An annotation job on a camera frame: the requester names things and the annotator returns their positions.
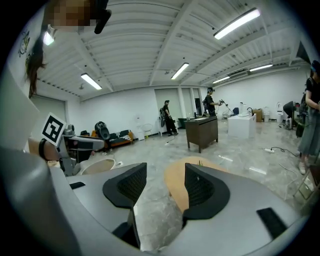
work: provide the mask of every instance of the sneaker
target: sneaker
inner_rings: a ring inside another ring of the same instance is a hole
[[[304,162],[305,162],[305,166],[309,168],[310,167],[309,158],[306,157]]]
[[[306,165],[304,162],[299,163],[299,171],[302,175],[306,174]]]

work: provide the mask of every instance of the concrete floor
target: concrete floor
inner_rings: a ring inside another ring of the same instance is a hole
[[[179,234],[182,226],[182,213],[174,200],[169,197],[164,183],[166,167],[181,158],[201,156],[226,168],[230,173],[253,179],[267,186],[276,195],[285,199],[293,208],[299,203],[293,197],[302,180],[297,168],[299,158],[289,152],[275,149],[268,153],[261,148],[281,147],[298,154],[300,139],[293,130],[278,127],[275,122],[257,123],[255,138],[239,139],[228,137],[228,123],[218,122],[219,142],[198,153],[198,146],[190,144],[188,150],[186,131],[179,130],[179,135],[167,137],[165,134],[151,136],[144,141],[136,141],[133,145],[118,147],[107,156],[97,154],[91,161],[101,158],[115,158],[116,163],[122,161],[129,165],[147,163],[147,184],[136,206],[134,207],[137,229],[142,251],[152,251],[168,245]]]

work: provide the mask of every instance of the white pillar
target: white pillar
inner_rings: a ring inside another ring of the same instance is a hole
[[[187,118],[186,108],[185,108],[185,100],[184,100],[184,95],[182,94],[181,87],[178,87],[178,96],[179,96],[182,118]]]
[[[198,91],[199,91],[199,98],[200,98],[201,112],[202,112],[202,114],[204,114],[204,112],[205,112],[205,108],[204,108],[204,105],[202,104],[202,102],[204,101],[204,98],[202,98],[202,94],[201,94],[201,89],[200,89],[200,88],[198,88]]]
[[[191,105],[192,105],[192,109],[193,109],[193,113],[195,112],[197,113],[197,108],[196,108],[196,102],[195,102],[195,94],[194,94],[194,89],[190,88],[190,95],[191,95]]]

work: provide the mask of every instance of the doorway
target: doorway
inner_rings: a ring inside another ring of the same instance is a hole
[[[194,101],[197,115],[202,116],[200,98],[194,98]]]

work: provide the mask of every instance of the sofa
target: sofa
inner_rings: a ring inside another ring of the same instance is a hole
[[[93,130],[91,137],[97,137],[96,131]],[[117,147],[124,144],[130,144],[134,141],[134,134],[130,130],[122,130],[120,132],[110,133],[111,147]],[[104,142],[104,148],[107,149],[108,145]]]

